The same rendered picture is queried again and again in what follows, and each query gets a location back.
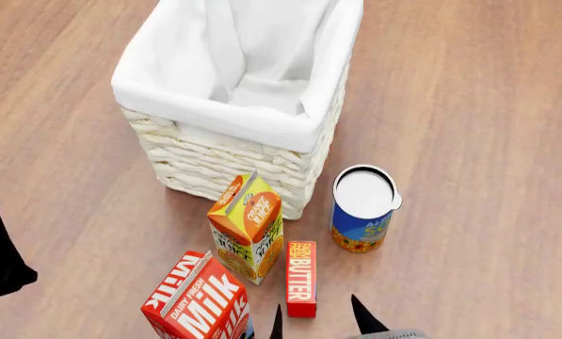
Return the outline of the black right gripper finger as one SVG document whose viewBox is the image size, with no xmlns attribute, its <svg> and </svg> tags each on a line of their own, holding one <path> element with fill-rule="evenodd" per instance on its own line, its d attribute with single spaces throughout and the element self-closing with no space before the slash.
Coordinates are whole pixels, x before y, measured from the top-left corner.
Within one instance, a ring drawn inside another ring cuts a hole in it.
<svg viewBox="0 0 562 339">
<path fill-rule="evenodd" d="M 281 305 L 278 304 L 269 339 L 283 339 L 282 337 L 282 312 Z"/>
<path fill-rule="evenodd" d="M 355 295 L 351 295 L 350 300 L 353 314 L 361 334 L 375 334 L 389 331 L 388 327 L 382 324 L 381 321 L 378 321 Z"/>
</svg>

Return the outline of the red butter box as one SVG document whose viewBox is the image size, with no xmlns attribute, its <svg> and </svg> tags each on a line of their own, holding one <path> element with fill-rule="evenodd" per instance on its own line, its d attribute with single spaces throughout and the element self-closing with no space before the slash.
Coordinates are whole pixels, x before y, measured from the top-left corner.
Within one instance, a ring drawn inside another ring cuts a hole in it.
<svg viewBox="0 0 562 339">
<path fill-rule="evenodd" d="M 288 242 L 285 301 L 291 317 L 315 318 L 316 269 L 315 242 Z"/>
</svg>

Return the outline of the white wicker basket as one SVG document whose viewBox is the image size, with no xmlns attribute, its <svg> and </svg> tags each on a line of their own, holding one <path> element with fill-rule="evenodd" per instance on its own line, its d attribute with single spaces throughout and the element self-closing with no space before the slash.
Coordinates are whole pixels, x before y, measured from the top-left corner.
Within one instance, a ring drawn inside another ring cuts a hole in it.
<svg viewBox="0 0 562 339">
<path fill-rule="evenodd" d="M 130 109 L 121 112 L 164 186 L 215 201 L 237 175 L 256 171 L 280 194 L 284 218 L 300 219 L 329 154 L 347 78 L 344 73 L 317 143 L 309 153 L 220 135 Z"/>
</svg>

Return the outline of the white cloth basket liner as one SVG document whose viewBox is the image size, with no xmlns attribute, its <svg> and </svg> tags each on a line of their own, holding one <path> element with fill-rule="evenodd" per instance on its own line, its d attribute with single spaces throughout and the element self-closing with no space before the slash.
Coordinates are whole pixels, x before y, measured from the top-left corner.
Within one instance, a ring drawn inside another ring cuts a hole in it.
<svg viewBox="0 0 562 339">
<path fill-rule="evenodd" d="M 159 0 L 113 93 L 135 112 L 310 152 L 362 14 L 363 0 Z"/>
</svg>

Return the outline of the red milk carton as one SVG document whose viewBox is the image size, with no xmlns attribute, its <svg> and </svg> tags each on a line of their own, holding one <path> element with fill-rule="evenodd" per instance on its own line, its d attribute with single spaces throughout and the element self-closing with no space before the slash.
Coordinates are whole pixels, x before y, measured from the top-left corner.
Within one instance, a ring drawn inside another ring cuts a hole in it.
<svg viewBox="0 0 562 339">
<path fill-rule="evenodd" d="M 187 251 L 141 307 L 161 339 L 254 339 L 246 287 L 212 253 Z"/>
</svg>

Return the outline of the orange juice carton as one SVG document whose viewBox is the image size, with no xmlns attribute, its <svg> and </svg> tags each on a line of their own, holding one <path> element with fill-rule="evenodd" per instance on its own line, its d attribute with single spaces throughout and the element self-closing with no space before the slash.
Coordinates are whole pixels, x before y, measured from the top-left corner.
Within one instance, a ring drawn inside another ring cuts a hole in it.
<svg viewBox="0 0 562 339">
<path fill-rule="evenodd" d="M 261 284 L 283 245 L 281 197 L 259 174 L 241 174 L 207 214 L 217 254 L 228 268 Z"/>
</svg>

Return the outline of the blue soup can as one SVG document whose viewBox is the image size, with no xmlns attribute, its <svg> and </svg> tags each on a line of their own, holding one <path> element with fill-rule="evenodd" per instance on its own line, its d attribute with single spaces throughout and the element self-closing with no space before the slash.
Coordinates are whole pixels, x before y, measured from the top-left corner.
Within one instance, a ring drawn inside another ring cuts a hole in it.
<svg viewBox="0 0 562 339">
<path fill-rule="evenodd" d="M 393 178 L 376 166 L 359 164 L 341 171 L 332 185 L 329 231 L 333 241 L 352 253 L 382 245 L 393 211 L 402 205 Z"/>
</svg>

